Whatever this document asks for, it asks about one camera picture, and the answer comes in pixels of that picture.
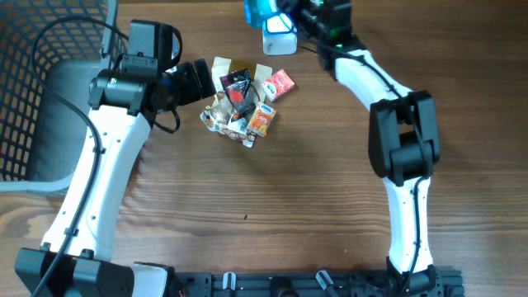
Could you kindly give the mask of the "beige snack bag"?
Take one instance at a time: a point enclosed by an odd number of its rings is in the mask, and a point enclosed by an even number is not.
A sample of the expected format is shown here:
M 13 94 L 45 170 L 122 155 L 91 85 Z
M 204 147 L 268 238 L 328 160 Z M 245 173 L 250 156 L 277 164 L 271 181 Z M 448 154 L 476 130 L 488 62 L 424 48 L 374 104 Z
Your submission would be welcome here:
M 234 108 L 229 102 L 228 97 L 225 95 L 224 89 L 219 80 L 219 78 L 224 75 L 245 68 L 249 70 L 252 79 L 252 87 L 249 89 L 247 96 L 255 101 L 256 107 L 259 102 L 266 104 L 266 95 L 262 90 L 261 84 L 271 77 L 271 67 L 244 60 L 216 57 L 211 69 L 216 93 L 214 94 L 212 104 L 206 106 L 201 112 L 200 119 L 210 131 L 225 135 L 230 139 L 251 148 L 255 139 L 260 136 L 247 129 L 248 122 L 254 111 L 247 117 L 232 122 L 231 119 L 234 115 Z

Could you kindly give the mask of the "hex wrench set package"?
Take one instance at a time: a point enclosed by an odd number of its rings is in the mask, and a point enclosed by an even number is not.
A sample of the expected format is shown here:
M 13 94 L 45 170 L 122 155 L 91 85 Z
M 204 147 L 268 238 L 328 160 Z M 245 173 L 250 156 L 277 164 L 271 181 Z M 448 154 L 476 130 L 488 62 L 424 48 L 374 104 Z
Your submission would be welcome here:
M 219 78 L 225 95 L 234 108 L 231 121 L 241 120 L 256 109 L 256 103 L 248 97 L 252 87 L 251 74 L 247 68 L 232 72 Z

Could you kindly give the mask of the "blue mouthwash bottle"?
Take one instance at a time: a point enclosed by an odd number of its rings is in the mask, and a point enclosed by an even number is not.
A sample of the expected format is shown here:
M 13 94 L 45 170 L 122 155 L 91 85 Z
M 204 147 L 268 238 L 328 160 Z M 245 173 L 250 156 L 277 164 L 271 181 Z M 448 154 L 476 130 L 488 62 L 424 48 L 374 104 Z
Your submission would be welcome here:
M 246 22 L 253 28 L 260 28 L 267 19 L 280 13 L 276 0 L 244 0 Z

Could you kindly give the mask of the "red Kleenex tissue pack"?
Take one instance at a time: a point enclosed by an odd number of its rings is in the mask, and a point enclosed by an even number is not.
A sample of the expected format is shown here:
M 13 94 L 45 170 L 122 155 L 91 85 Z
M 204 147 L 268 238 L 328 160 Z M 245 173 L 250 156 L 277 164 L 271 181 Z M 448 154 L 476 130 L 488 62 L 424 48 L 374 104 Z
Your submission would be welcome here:
M 293 90 L 295 82 L 284 69 L 281 69 L 265 80 L 261 86 L 266 97 L 270 101 L 275 101 L 287 92 Z

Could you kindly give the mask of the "orange Kleenex tissue pack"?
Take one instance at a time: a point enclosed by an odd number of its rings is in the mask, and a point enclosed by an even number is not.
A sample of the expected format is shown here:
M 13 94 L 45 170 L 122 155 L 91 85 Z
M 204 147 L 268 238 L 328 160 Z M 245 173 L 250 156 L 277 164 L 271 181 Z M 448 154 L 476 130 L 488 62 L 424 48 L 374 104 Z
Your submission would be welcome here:
M 247 130 L 260 135 L 267 135 L 268 128 L 276 115 L 276 110 L 272 107 L 259 102 L 247 124 Z

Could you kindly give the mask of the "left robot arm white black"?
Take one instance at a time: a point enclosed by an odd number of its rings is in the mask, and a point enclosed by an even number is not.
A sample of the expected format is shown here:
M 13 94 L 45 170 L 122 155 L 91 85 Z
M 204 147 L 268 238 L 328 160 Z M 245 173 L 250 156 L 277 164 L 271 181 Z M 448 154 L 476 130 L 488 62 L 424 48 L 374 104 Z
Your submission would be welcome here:
M 130 174 L 157 115 L 210 97 L 204 60 L 184 63 L 180 31 L 134 20 L 129 50 L 91 81 L 87 135 L 57 217 L 40 247 L 19 251 L 15 270 L 34 296 L 175 296 L 170 266 L 112 262 L 116 221 Z

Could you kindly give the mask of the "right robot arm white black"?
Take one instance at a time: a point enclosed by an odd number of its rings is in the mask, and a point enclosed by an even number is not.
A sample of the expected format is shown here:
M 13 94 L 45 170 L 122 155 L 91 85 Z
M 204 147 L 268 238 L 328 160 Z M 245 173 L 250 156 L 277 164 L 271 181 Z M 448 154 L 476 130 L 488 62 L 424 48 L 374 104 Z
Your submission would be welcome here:
M 316 45 L 323 69 L 368 109 L 368 156 L 389 198 L 386 292 L 425 294 L 436 288 L 427 235 L 428 188 L 440 158 L 432 96 L 403 86 L 375 62 L 352 32 L 351 2 L 280 0 L 276 5 Z

